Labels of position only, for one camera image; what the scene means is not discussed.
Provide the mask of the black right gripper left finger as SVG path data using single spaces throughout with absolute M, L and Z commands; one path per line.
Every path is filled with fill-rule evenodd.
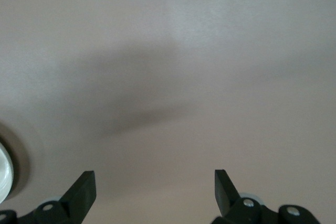
M 1 223 L 82 223 L 96 199 L 94 171 L 85 171 L 58 200 L 47 201 L 19 217 L 14 210 L 1 211 Z

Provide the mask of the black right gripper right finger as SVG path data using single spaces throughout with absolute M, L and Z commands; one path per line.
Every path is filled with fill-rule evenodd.
M 220 216 L 212 223 L 305 223 L 319 224 L 320 221 L 306 208 L 298 205 L 282 205 L 273 211 L 253 194 L 240 194 L 227 172 L 217 169 L 215 178 L 215 199 Z

